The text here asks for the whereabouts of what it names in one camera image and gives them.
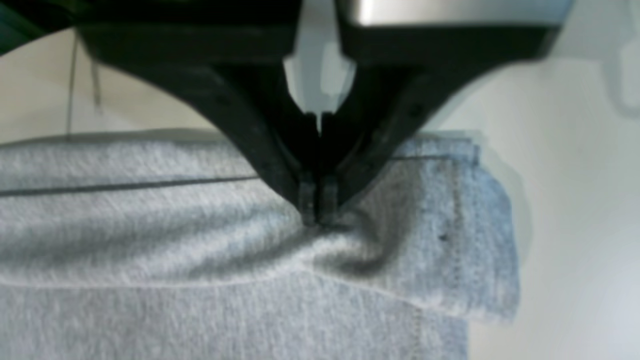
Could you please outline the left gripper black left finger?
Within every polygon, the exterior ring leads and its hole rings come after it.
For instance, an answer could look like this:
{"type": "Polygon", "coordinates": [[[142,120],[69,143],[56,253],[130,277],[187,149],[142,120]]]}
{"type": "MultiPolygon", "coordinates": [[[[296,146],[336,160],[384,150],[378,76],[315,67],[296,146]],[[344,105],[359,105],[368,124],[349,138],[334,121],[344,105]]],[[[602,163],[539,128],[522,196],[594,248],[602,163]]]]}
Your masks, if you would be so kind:
{"type": "Polygon", "coordinates": [[[227,136],[259,177],[320,223],[315,118],[290,92],[283,61],[295,25],[79,25],[89,54],[167,92],[227,136]]]}

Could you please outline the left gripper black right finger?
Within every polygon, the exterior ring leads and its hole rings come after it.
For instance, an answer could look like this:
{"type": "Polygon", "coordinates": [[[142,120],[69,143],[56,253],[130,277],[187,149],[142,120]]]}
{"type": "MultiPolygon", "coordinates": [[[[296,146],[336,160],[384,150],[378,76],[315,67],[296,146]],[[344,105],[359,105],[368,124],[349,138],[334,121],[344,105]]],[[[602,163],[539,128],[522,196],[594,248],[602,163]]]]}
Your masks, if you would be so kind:
{"type": "Polygon", "coordinates": [[[345,100],[322,115],[320,223],[374,182],[396,150],[452,96],[503,66],[541,60],[560,25],[339,25],[355,64],[345,100]]]}

